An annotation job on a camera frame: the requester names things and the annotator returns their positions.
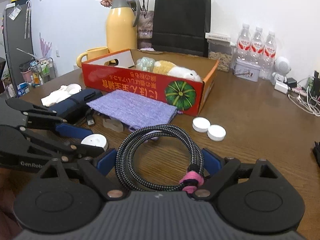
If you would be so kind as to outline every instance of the braided cable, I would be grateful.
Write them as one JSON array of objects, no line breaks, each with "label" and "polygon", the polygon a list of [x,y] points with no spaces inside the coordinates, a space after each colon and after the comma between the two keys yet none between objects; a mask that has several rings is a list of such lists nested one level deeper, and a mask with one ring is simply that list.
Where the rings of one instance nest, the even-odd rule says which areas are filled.
[{"label": "braided cable", "polygon": [[191,139],[190,135],[182,128],[172,125],[172,124],[160,124],[155,126],[148,126],[141,128],[139,130],[131,133],[124,141],[121,143],[117,155],[116,155],[116,175],[121,183],[121,185],[126,190],[136,190],[136,191],[146,191],[143,187],[151,191],[180,191],[187,184],[180,183],[176,186],[165,186],[144,180],[139,176],[133,167],[133,156],[138,149],[138,147],[145,141],[154,137],[173,137],[177,138],[183,142],[183,144],[188,148],[190,153],[190,164],[197,164],[199,167],[199,174],[203,176],[204,172],[204,158],[199,146]]}]

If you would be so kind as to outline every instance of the white and yellow plush toy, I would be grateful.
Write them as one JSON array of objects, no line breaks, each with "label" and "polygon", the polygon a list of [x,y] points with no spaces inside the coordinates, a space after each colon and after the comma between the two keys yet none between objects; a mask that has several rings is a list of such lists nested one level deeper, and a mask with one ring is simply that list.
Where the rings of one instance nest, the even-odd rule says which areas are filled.
[{"label": "white and yellow plush toy", "polygon": [[168,75],[172,77],[185,78],[201,82],[201,77],[194,70],[175,65],[170,61],[159,60],[155,62],[153,73]]}]

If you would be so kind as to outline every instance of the purple pouch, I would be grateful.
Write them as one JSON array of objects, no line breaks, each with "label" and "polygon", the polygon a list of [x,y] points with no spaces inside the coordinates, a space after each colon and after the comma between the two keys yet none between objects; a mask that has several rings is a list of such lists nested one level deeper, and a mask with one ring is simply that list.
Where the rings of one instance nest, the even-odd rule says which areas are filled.
[{"label": "purple pouch", "polygon": [[135,130],[146,126],[167,124],[177,114],[175,106],[122,90],[115,90],[87,105]]}]

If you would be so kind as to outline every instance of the refrigerator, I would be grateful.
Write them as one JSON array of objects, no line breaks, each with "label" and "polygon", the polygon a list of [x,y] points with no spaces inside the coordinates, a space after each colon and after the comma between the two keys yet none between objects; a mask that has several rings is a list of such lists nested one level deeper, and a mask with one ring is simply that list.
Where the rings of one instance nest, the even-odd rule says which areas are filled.
[{"label": "refrigerator", "polygon": [[24,82],[24,79],[20,72],[19,65],[27,61],[30,61],[33,58],[32,56],[17,50],[17,48],[19,48],[25,52],[29,52],[30,54],[33,54],[31,33],[30,33],[30,37],[28,37],[28,28],[27,28],[26,38],[24,38],[28,5],[23,4],[20,6],[21,6],[21,11],[18,14],[18,16],[15,18],[15,20],[12,20],[9,18],[9,15],[12,13],[14,7],[5,9],[3,14],[4,49],[5,49],[8,69],[10,72],[13,88],[16,95],[17,95],[17,85]]}]

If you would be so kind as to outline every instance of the person's hand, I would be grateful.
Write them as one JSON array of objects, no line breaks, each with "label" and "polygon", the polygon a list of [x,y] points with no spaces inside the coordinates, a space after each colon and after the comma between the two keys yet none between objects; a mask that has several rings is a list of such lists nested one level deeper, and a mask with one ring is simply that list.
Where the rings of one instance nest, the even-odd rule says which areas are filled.
[{"label": "person's hand", "polygon": [[11,240],[21,232],[21,228],[14,221],[15,197],[8,183],[9,173],[9,170],[0,168],[0,240]]}]

